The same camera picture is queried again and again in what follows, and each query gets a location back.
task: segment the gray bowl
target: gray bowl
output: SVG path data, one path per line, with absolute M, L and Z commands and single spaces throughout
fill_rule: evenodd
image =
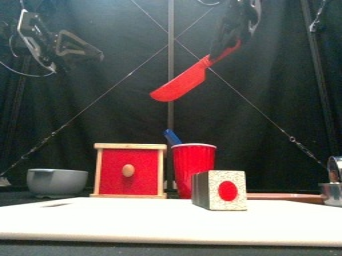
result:
M 84 189 L 88 172 L 64 169 L 29 169 L 26 185 L 38 198 L 65 198 L 76 196 Z
M 342 207 L 342 183 L 319 183 L 326 205 Z

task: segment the block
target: block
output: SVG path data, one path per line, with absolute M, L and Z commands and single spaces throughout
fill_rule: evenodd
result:
M 247 210 L 243 171 L 209 170 L 192 176 L 192 204 L 208 210 Z
M 165 198 L 163 160 L 167 145 L 96 143 L 92 197 Z

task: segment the wooden knob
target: wooden knob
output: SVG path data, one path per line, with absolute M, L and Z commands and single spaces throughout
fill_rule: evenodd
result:
M 125 164 L 122 166 L 121 172 L 122 172 L 124 177 L 126 177 L 126 178 L 131 177 L 133 175 L 133 172 L 135 172 L 133 166 L 131 164 Z

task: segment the wooden box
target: wooden box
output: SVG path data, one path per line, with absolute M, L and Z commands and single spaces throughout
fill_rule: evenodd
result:
M 163 144 L 96 143 L 93 197 L 165 198 Z

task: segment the blue straw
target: blue straw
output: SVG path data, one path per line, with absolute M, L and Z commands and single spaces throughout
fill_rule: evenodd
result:
M 164 136 L 167 138 L 168 143 L 171 144 L 171 146 L 175 146 L 177 144 L 181 144 L 180 139 L 177 138 L 177 136 L 175 135 L 173 131 L 171 129 L 167 129 L 164 131 Z

